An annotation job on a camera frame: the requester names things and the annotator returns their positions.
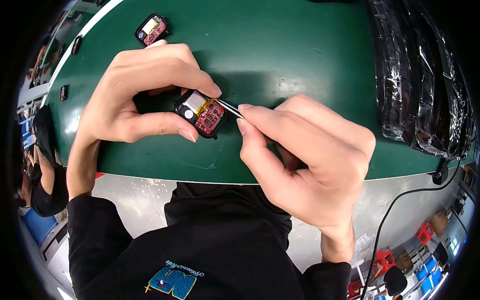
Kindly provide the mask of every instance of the electric wire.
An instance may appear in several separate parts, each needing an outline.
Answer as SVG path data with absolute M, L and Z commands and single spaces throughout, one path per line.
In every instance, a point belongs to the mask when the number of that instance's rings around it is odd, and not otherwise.
M 424 189 L 416 189 L 416 190 L 406 191 L 406 192 L 403 192 L 403 193 L 401 193 L 400 195 L 398 195 L 398 196 L 392 201 L 392 203 L 391 203 L 390 206 L 388 207 L 387 212 L 385 213 L 382 221 L 380 222 L 380 226 L 378 227 L 377 237 L 376 237 L 376 239 L 375 239 L 375 245 L 373 246 L 372 260 L 370 261 L 370 268 L 369 268 L 369 270 L 368 270 L 367 279 L 365 280 L 365 286 L 363 287 L 363 292 L 362 292 L 362 295 L 361 295 L 360 300 L 364 300 L 364 298 L 365 298 L 365 294 L 366 294 L 366 292 L 367 292 L 367 288 L 368 288 L 370 276 L 372 275 L 373 265 L 374 265 L 375 257 L 376 257 L 376 254 L 377 254 L 378 240 L 379 240 L 379 238 L 380 238 L 380 231 L 382 230 L 382 226 L 384 225 L 384 222 L 385 222 L 385 220 L 387 219 L 387 216 L 388 216 L 389 212 L 392 210 L 392 207 L 393 207 L 393 205 L 395 204 L 395 202 L 396 202 L 400 197 L 405 196 L 405 195 L 407 195 L 407 194 L 414 193 L 414 192 L 434 192 L 434 191 L 443 190 L 444 188 L 447 187 L 447 185 L 449 185 L 449 184 L 453 181 L 453 179 L 455 178 L 456 172 L 458 171 L 459 168 L 460 168 L 460 161 L 458 161 L 458 165 L 456 166 L 455 172 L 453 173 L 453 176 L 450 178 L 450 180 L 449 180 L 445 185 L 443 185 L 443 186 L 441 186 L 441 187 L 439 187 L 439 188 L 424 188 Z

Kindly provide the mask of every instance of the gray floor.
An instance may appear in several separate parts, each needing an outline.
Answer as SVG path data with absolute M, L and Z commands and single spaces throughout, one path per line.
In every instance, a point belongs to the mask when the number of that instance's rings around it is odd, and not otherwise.
M 400 198 L 392 209 L 382 229 L 379 249 L 394 248 L 411 238 L 419 226 L 441 207 L 453 203 L 458 190 L 459 170 L 454 182 L 437 192 L 421 192 Z M 416 175 L 384 180 L 366 181 L 363 194 L 357 202 L 353 215 L 356 249 L 352 265 L 359 259 L 371 257 L 376 232 L 382 217 L 393 199 L 412 189 L 438 187 L 430 175 Z M 105 175 L 96 180 L 93 195 L 115 203 L 119 215 L 130 234 L 139 235 L 167 225 L 163 206 L 170 200 L 176 182 Z M 289 235 L 288 254 L 295 265 L 304 271 L 319 263 L 320 231 L 300 220 L 293 219 Z

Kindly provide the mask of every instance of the right hand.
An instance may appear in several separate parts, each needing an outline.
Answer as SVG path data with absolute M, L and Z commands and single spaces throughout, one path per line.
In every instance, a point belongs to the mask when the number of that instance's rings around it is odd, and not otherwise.
M 266 197 L 330 237 L 352 232 L 353 205 L 359 198 L 375 137 L 304 95 L 294 95 L 274 110 L 239 106 L 243 136 L 240 157 Z M 267 149 L 263 133 L 308 165 L 289 171 Z M 286 151 L 280 151 L 284 161 Z

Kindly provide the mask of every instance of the red stool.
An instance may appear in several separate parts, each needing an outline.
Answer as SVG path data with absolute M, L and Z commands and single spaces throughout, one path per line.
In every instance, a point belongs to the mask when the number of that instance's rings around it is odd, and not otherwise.
M 433 229 L 428 222 L 425 222 L 422 225 L 420 225 L 420 229 L 415 235 L 415 237 L 417 237 L 417 239 L 420 241 L 420 243 L 422 243 L 422 245 L 426 245 L 428 241 L 430 241 L 432 236 L 433 236 Z
M 390 270 L 391 267 L 395 265 L 395 260 L 393 259 L 390 247 L 388 247 L 388 250 L 385 252 L 380 250 L 375 256 L 375 263 L 380 263 L 383 267 L 378 275 L 386 273 L 388 270 Z
M 348 296 L 347 296 L 347 299 L 351 299 L 353 297 L 356 297 L 358 295 L 360 295 L 360 289 L 361 289 L 361 282 L 360 280 L 359 281 L 355 281 L 355 282 L 350 282 L 350 284 L 348 285 Z

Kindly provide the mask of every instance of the green workbench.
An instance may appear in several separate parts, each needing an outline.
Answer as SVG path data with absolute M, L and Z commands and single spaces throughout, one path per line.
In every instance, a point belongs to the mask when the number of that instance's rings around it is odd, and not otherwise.
M 436 170 L 438 158 L 381 134 L 372 37 L 363 2 L 307 0 L 119 3 L 84 36 L 79 53 L 67 59 L 48 94 L 64 165 L 80 115 L 103 72 L 118 52 L 140 48 L 133 33 L 152 12 L 168 18 L 172 27 L 168 42 L 190 46 L 202 70 L 222 89 L 224 100 L 274 107 L 303 93 L 375 133 L 377 146 L 367 179 Z M 69 98 L 60 102 L 65 84 Z M 141 113 L 171 111 L 179 95 L 175 91 L 136 104 Z M 165 180 L 256 183 L 239 158 L 241 144 L 234 118 L 217 140 L 200 138 L 194 144 L 166 135 L 133 144 L 103 142 L 98 171 Z

